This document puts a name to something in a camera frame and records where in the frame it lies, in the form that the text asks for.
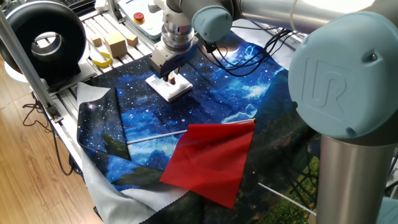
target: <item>ur logo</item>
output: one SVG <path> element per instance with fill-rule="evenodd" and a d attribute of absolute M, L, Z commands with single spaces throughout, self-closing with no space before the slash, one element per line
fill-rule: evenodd
<path fill-rule="evenodd" d="M 302 103 L 341 121 L 347 107 L 349 71 L 320 60 L 308 58 L 302 92 Z"/>

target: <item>white rod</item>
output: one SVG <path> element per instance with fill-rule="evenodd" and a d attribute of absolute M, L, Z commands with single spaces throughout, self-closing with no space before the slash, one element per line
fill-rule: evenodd
<path fill-rule="evenodd" d="M 242 121 L 234 121 L 234 122 L 230 122 L 230 123 L 226 123 L 226 124 L 244 124 L 244 123 L 248 123 L 248 122 L 253 122 L 254 119 L 246 119 L 246 120 L 242 120 Z M 172 133 L 167 133 L 167 134 L 160 134 L 160 135 L 156 135 L 156 136 L 152 136 L 152 137 L 148 137 L 148 138 L 143 138 L 143 139 L 137 139 L 137 140 L 133 140 L 133 141 L 128 141 L 127 145 L 133 144 L 133 143 L 137 143 L 137 142 L 143 142 L 143 141 L 149 141 L 152 139 L 157 139 L 157 138 L 163 138 L 163 137 L 167 137 L 167 136 L 173 136 L 175 134 L 182 134 L 182 133 L 186 133 L 188 130 L 183 130 L 183 131 L 175 131 Z"/>
<path fill-rule="evenodd" d="M 304 207 L 303 205 L 301 205 L 301 204 L 299 204 L 299 203 L 293 201 L 292 199 L 286 197 L 285 195 L 282 195 L 281 193 L 279 193 L 279 192 L 277 192 L 277 191 L 275 191 L 275 190 L 270 189 L 269 187 L 265 186 L 264 184 L 261 184 L 261 183 L 258 183 L 258 184 L 259 184 L 261 187 L 264 187 L 265 189 L 271 191 L 272 193 L 274 193 L 274 194 L 276 194 L 276 195 L 278 195 L 278 196 L 281 196 L 282 198 L 284 198 L 284 199 L 286 199 L 286 200 L 292 202 L 293 204 L 299 206 L 300 208 L 306 210 L 307 212 L 311 213 L 312 215 L 315 215 L 315 216 L 317 215 L 314 211 L 309 210 L 308 208 L 306 208 L 306 207 Z"/>
<path fill-rule="evenodd" d="M 396 186 L 394 187 L 394 190 L 392 190 L 392 193 L 391 193 L 390 198 L 393 198 L 393 197 L 394 197 L 394 195 L 395 195 L 396 192 L 397 192 L 397 189 L 398 189 L 398 185 L 396 185 Z"/>

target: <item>metal pole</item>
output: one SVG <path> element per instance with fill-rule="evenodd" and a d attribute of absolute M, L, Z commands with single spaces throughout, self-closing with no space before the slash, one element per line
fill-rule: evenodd
<path fill-rule="evenodd" d="M 317 223 L 375 224 L 395 146 L 357 146 L 323 136 Z"/>
<path fill-rule="evenodd" d="M 236 2 L 245 19 L 292 29 L 290 12 L 295 0 L 236 0 Z M 292 19 L 297 31 L 311 33 L 344 14 L 315 7 L 305 1 L 297 1 Z"/>
<path fill-rule="evenodd" d="M 119 6 L 117 0 L 108 0 L 109 11 L 114 20 L 118 23 L 125 22 L 126 20 L 123 18 L 122 14 L 119 11 Z"/>
<path fill-rule="evenodd" d="M 47 92 L 46 87 L 44 87 L 44 84 L 40 80 L 32 62 L 30 62 L 25 50 L 22 48 L 21 43 L 18 41 L 17 36 L 3 13 L 0 13 L 0 38 L 22 73 L 25 75 L 36 95 L 39 97 L 39 100 L 42 102 L 45 109 L 53 106 L 54 102 L 52 101 L 51 96 Z"/>

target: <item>galaxy print fabric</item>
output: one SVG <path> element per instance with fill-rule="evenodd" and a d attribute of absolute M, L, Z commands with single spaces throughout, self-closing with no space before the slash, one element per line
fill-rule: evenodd
<path fill-rule="evenodd" d="M 218 45 L 227 47 L 226 58 L 232 63 L 261 50 L 233 33 Z M 153 75 L 148 57 L 86 82 L 111 89 L 99 100 L 82 103 L 79 110 L 78 141 L 96 167 L 118 190 L 150 189 L 160 184 L 182 135 L 127 146 L 128 141 L 181 131 L 188 124 L 256 117 L 256 132 L 233 210 L 189 192 L 146 223 L 304 223 L 308 217 L 303 210 L 257 184 L 262 182 L 307 207 L 316 206 L 319 163 L 307 149 L 318 154 L 318 139 L 308 133 L 293 108 L 287 71 L 270 59 L 246 77 L 233 77 L 198 52 L 180 74 L 193 84 L 193 90 L 172 104 L 145 82 Z"/>

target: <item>wooden block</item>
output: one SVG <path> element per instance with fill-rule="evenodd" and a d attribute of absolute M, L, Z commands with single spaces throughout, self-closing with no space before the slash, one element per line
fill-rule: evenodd
<path fill-rule="evenodd" d="M 119 31 L 106 34 L 104 36 L 105 46 L 112 58 L 127 54 L 126 40 Z"/>
<path fill-rule="evenodd" d="M 101 37 L 98 34 L 94 34 L 91 36 L 91 40 L 95 47 L 99 47 L 102 45 Z"/>
<path fill-rule="evenodd" d="M 174 76 L 173 74 L 171 74 L 171 73 L 169 74 L 168 82 L 169 82 L 170 84 L 172 84 L 172 85 L 175 84 L 175 76 Z"/>
<path fill-rule="evenodd" d="M 127 37 L 127 44 L 132 47 L 135 47 L 138 44 L 138 37 L 134 34 L 130 34 Z"/>

